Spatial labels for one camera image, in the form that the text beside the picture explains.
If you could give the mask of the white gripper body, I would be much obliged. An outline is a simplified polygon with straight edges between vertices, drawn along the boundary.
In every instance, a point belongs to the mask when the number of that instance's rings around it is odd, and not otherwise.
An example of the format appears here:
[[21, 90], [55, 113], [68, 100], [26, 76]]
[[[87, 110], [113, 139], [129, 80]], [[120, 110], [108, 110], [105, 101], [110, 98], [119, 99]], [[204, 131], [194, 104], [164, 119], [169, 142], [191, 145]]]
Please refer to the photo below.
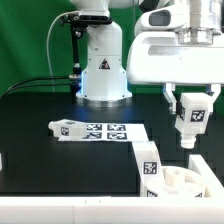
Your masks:
[[221, 3], [142, 4], [127, 60], [135, 85], [224, 85]]

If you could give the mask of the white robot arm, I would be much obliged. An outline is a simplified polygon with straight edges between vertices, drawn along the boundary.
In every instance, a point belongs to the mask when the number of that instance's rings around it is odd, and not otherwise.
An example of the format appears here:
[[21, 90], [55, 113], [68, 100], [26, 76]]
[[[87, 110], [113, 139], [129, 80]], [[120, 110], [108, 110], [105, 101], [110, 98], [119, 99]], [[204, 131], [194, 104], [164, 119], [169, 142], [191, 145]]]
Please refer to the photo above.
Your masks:
[[[69, 0], [77, 7], [71, 21], [88, 34], [87, 67], [79, 99], [95, 105], [131, 97], [129, 83], [163, 85], [176, 110], [177, 85], [207, 86], [214, 103], [224, 85], [223, 0]], [[121, 65], [122, 30], [110, 10], [138, 6], [135, 39], [127, 66]]]

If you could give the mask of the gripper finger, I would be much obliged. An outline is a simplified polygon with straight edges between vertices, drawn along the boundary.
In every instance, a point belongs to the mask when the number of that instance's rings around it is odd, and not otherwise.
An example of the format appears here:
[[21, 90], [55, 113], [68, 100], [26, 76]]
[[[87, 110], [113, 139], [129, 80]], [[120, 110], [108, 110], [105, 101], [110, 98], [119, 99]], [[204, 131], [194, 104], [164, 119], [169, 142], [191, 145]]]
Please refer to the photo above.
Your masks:
[[213, 105], [217, 100], [218, 96], [221, 93], [221, 85], [220, 84], [209, 84], [206, 87], [206, 93], [209, 95], [209, 111], [213, 111]]
[[169, 111], [172, 114], [176, 113], [176, 98], [174, 96], [175, 85], [172, 83], [165, 83], [163, 85], [163, 95], [165, 96], [167, 102], [169, 103]]

